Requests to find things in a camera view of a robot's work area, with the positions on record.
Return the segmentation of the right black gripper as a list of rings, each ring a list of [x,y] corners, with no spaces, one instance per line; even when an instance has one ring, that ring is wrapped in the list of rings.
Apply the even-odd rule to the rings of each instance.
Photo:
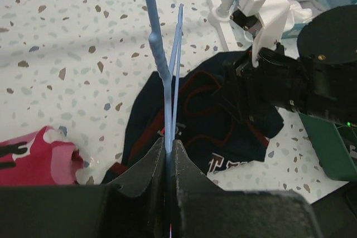
[[[307,112],[307,77],[298,60],[268,48],[259,51],[257,67],[251,48],[223,55],[224,81],[213,96],[237,122],[262,120],[274,107]]]

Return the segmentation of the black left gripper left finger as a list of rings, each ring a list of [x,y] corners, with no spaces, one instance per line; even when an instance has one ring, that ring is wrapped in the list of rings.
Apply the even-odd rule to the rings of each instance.
[[[1,188],[1,236],[166,237],[164,145],[107,184]]]

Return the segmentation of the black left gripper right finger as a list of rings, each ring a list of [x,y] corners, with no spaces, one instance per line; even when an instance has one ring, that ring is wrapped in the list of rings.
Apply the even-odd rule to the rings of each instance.
[[[322,237],[312,207],[296,192],[225,191],[172,149],[173,237]]]

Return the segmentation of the navy tank top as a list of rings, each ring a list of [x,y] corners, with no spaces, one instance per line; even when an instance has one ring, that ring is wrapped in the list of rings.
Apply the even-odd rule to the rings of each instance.
[[[263,162],[269,140],[283,128],[283,118],[270,107],[262,119],[238,123],[219,104],[216,92],[224,81],[223,63],[242,56],[241,51],[220,52],[186,76],[179,85],[176,138],[189,158],[203,172],[223,171],[251,161]],[[126,127],[122,161],[113,164],[103,182],[109,183],[146,155],[164,136],[162,80],[151,73],[136,97]]]

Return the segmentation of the blue wire hanger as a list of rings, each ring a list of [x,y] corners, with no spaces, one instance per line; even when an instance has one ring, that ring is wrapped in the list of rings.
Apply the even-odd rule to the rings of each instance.
[[[171,56],[170,60],[167,61],[163,47],[163,38],[161,35],[161,26],[156,0],[145,1],[151,25],[151,33],[149,34],[148,42],[159,77],[161,78],[163,84],[165,151],[166,155],[170,156],[173,141],[176,135],[184,5],[180,4],[178,7],[177,23]]]

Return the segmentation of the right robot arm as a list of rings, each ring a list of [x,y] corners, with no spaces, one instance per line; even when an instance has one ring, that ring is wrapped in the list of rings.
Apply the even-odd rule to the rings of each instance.
[[[339,6],[309,22],[297,38],[298,58],[283,46],[227,56],[224,82],[214,93],[238,122],[276,106],[356,127],[356,5]]]

